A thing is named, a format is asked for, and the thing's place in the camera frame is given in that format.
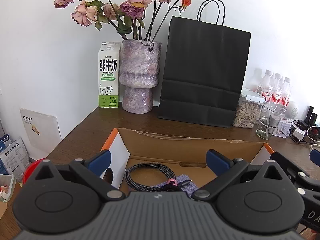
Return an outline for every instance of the paper bag handle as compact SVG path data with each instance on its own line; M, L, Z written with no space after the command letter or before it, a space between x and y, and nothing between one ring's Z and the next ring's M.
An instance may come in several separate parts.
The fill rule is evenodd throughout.
M226 16L226 7L224 6L224 3L221 1L221 0L205 0L199 7L199 11L198 11L198 14L197 14L197 20L199 18L199 21L201 21L201 14L202 14L202 11L203 9L206 7L207 4L211 3L211 2L215 2L218 6L218 18L217 18L217 21L216 21L216 24L218 24L218 20L219 20L219 17L220 17L220 7L219 7L219 4L217 3L217 1L221 2L222 5L223 5L223 19L222 19L222 25L224 25L224 18Z

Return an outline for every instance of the blue gripper pad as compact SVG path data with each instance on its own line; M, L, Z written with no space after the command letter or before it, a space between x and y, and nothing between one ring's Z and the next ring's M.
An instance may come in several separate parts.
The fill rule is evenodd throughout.
M98 177L107 169L111 164L111 152L103 150L91 159L85 161L84 165Z
M318 150L316 149L312 150L310 152L309 157L314 164L320 166L320 152Z
M217 176L220 176L234 165L232 160L213 149L207 152L206 162L210 170Z

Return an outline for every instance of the black circular cover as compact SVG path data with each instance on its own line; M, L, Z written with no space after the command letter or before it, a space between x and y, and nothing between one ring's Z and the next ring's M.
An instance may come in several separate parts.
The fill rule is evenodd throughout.
M293 185L262 179L225 189L217 199L217 208L240 230L269 235L294 228L303 215L304 203Z
M100 200L92 189L54 179L28 183L12 207L22 229L44 234L80 228L96 216L99 208Z

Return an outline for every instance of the white speaker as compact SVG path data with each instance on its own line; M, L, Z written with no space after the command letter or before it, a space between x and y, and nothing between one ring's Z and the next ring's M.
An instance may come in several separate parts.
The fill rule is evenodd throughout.
M287 105L287 110L284 112L284 115L289 119L295 119L298 113L299 113L298 105L293 101L289 101Z

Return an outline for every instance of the ribbed gray surface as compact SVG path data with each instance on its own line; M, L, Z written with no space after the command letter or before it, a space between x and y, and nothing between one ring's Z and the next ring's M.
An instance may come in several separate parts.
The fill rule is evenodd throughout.
M132 192L107 203L87 226L74 232L44 236L26 231L15 240L303 240L291 231L280 236L254 236L237 231L216 215L210 204L184 192Z

